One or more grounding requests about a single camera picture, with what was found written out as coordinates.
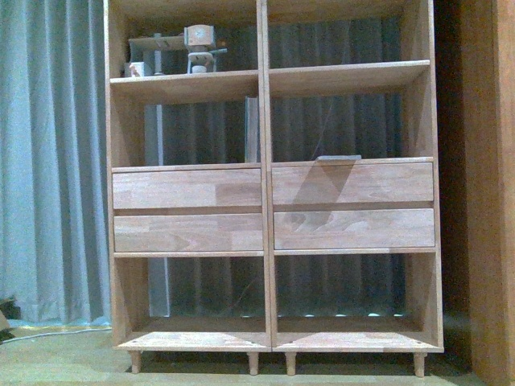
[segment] blue curtain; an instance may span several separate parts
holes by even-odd
[[[91,322],[109,315],[102,1],[0,16],[0,298],[28,322]]]

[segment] bookshelf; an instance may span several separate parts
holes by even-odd
[[[270,67],[271,26],[391,17],[398,61]],[[202,23],[255,28],[255,67],[122,78],[129,39]],[[113,343],[131,354],[133,372],[142,351],[246,352],[253,375],[259,352],[285,353],[289,375],[296,353],[410,352],[423,376],[426,354],[443,351],[433,46],[431,0],[105,0]],[[382,93],[402,101],[400,156],[274,156],[272,98]],[[246,97],[259,101],[259,162],[146,164],[146,105]],[[390,254],[406,272],[401,317],[279,316],[278,259]],[[149,316],[148,259],[223,257],[260,259],[263,315]]]

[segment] small white container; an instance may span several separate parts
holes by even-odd
[[[139,78],[150,75],[152,75],[152,71],[150,70],[150,66],[145,62],[126,63],[125,78]]]

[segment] gray curtain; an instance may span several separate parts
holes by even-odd
[[[102,2],[0,17],[0,298],[28,322],[109,317]]]
[[[30,322],[109,317],[101,2],[0,0],[0,15],[0,298],[14,296]],[[218,35],[221,70],[257,67],[255,28]],[[273,68],[395,60],[398,21],[272,27],[270,42]],[[165,71],[183,72],[184,56],[165,56]],[[274,160],[398,155],[399,105],[273,101]],[[244,116],[243,102],[166,107],[165,163],[241,162]],[[277,266],[280,314],[402,312],[401,257]],[[150,270],[152,314],[264,314],[261,258],[153,259]]]

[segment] wooden drawer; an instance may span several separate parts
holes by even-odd
[[[274,213],[275,249],[435,246],[433,209]]]
[[[182,170],[113,174],[119,209],[261,206],[261,170]]]
[[[433,164],[294,166],[272,170],[274,205],[433,201]]]
[[[116,252],[263,250],[261,214],[116,216]]]

